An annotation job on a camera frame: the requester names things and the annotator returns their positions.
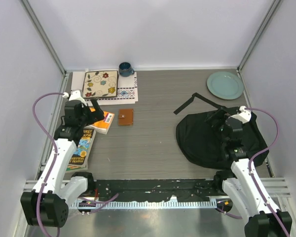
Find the black student backpack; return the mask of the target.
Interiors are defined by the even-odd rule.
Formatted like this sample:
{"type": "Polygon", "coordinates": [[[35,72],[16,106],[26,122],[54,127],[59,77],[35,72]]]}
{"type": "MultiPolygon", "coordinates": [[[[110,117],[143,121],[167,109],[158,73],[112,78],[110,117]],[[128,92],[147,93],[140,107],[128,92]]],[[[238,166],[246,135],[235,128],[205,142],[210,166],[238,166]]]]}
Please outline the black student backpack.
{"type": "MultiPolygon", "coordinates": [[[[239,107],[228,108],[194,93],[191,98],[174,111],[174,114],[185,109],[195,98],[215,107],[215,111],[225,109],[227,118],[237,114],[239,110],[239,107]]],[[[251,120],[243,124],[242,146],[234,149],[227,149],[222,143],[221,128],[224,122],[219,126],[210,126],[205,122],[207,113],[189,114],[176,127],[177,144],[183,155],[191,163],[205,168],[229,170],[234,161],[251,158],[257,152],[267,148],[267,144],[258,129],[257,116],[254,113],[251,114],[251,120]]]]}

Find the treehouse paperback book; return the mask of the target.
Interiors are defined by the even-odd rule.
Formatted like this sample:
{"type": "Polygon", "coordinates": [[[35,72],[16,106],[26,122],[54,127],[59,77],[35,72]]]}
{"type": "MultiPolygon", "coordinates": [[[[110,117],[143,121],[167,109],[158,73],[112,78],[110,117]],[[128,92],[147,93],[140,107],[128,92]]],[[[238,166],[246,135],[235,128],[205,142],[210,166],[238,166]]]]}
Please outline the treehouse paperback book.
{"type": "Polygon", "coordinates": [[[83,136],[80,139],[78,147],[73,153],[72,157],[85,158],[88,161],[95,135],[96,131],[94,129],[84,129],[83,136]]]}

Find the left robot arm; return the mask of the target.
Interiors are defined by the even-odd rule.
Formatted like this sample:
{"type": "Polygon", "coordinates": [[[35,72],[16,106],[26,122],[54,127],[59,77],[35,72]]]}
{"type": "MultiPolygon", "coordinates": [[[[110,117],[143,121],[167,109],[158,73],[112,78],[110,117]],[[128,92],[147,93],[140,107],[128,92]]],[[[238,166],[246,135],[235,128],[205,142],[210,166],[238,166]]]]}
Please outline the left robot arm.
{"type": "Polygon", "coordinates": [[[104,112],[96,99],[91,101],[94,110],[80,100],[65,103],[62,122],[52,137],[53,149],[46,167],[29,192],[21,195],[21,205],[30,226],[61,228],[64,226],[69,207],[82,194],[94,194],[92,174],[76,175],[62,186],[67,166],[83,137],[86,126],[104,119],[104,112]]]}

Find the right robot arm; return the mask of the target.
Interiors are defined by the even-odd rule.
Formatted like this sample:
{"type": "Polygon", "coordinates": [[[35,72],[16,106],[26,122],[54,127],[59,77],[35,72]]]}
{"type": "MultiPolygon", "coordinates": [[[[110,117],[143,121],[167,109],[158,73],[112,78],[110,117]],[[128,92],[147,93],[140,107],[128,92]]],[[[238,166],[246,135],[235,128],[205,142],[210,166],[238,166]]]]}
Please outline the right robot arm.
{"type": "Polygon", "coordinates": [[[233,114],[227,108],[209,113],[205,122],[221,142],[222,157],[231,163],[231,174],[213,182],[218,195],[227,194],[245,223],[247,237],[288,237],[292,218],[281,211],[264,187],[254,164],[268,153],[251,108],[241,106],[233,114]]]}

